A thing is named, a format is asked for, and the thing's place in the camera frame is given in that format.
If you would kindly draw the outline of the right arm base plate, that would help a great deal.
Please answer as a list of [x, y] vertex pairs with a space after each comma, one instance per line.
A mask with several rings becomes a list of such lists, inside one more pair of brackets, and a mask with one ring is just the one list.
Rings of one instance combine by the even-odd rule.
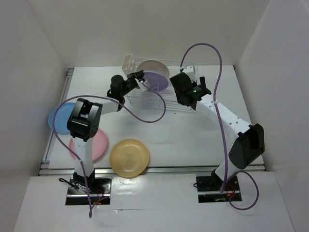
[[215, 184], [212, 176], [197, 176], [193, 186], [197, 189], [199, 203], [221, 203], [231, 201], [241, 202], [242, 197], [237, 177], [233, 177], [224, 191], [220, 192], [221, 184]]

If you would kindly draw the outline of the cream plate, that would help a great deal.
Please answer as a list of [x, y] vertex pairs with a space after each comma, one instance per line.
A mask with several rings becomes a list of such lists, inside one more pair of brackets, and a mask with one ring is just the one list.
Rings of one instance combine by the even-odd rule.
[[137, 66], [137, 71], [141, 71], [141, 70], [153, 71], [153, 72], [159, 73], [162, 76], [164, 76], [166, 79], [169, 78], [169, 74], [170, 74], [168, 67], [164, 63], [156, 59], [148, 59], [148, 60], [141, 62]]

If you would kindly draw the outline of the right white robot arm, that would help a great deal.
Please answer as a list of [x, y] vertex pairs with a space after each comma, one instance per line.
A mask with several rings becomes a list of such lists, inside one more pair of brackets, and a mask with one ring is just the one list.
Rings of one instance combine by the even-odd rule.
[[212, 172], [211, 184], [221, 190], [228, 184], [228, 179], [240, 170], [244, 170], [265, 151], [264, 129], [260, 124], [252, 125], [213, 99], [206, 87], [205, 78], [200, 84], [192, 82], [190, 77], [181, 72], [170, 82], [174, 88], [177, 102], [191, 107], [219, 125], [233, 140], [231, 148], [227, 148], [227, 158]]

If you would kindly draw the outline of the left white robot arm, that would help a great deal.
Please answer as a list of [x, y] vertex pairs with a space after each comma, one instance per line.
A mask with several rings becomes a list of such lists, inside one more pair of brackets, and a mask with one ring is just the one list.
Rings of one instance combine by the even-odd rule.
[[140, 88], [144, 81], [143, 71], [111, 78], [107, 98], [102, 102], [91, 102], [78, 98], [67, 122], [74, 142], [76, 158], [73, 180], [85, 193], [91, 193], [96, 187], [95, 170], [92, 160], [93, 138], [98, 132], [100, 118], [104, 114], [119, 112], [125, 104], [125, 95]]

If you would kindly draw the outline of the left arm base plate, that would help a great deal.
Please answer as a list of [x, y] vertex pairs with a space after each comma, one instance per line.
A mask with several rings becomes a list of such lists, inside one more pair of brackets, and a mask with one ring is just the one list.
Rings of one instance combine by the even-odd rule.
[[[72, 177], [69, 181], [63, 178], [60, 178], [59, 181], [68, 184], [65, 205], [88, 205], [87, 190], [84, 185], [75, 182]], [[88, 190], [91, 203], [109, 205], [111, 202], [111, 186], [112, 179], [110, 177], [95, 179], [93, 186]]]

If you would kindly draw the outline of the purple plate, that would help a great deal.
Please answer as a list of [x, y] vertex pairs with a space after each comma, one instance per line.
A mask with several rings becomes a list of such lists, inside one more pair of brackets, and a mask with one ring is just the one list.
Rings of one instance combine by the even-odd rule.
[[143, 71], [147, 87], [155, 91], [163, 91], [169, 86], [165, 76], [155, 71]]

